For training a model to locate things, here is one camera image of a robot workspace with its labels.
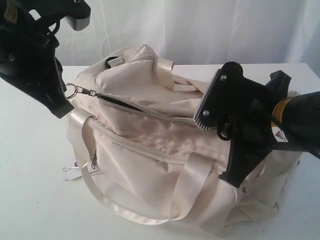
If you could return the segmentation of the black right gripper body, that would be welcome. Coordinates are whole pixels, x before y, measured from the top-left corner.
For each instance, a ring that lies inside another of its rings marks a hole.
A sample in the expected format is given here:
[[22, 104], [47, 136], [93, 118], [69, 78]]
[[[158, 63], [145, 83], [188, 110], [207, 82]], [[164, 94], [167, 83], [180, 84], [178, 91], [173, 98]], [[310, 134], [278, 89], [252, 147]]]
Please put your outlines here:
[[288, 150], [290, 134], [284, 116], [293, 100], [291, 77], [282, 70], [262, 85], [243, 77], [240, 95], [227, 113], [224, 132], [231, 139], [230, 160], [263, 160], [272, 150]]

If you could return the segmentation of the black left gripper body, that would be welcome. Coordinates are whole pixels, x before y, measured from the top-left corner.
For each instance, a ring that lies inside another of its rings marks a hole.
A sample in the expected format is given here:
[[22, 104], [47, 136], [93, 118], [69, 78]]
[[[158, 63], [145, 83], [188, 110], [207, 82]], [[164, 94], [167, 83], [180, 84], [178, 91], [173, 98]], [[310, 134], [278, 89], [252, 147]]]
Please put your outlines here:
[[60, 17], [35, 19], [35, 0], [0, 2], [0, 77], [36, 100], [62, 100], [62, 66], [55, 57]]

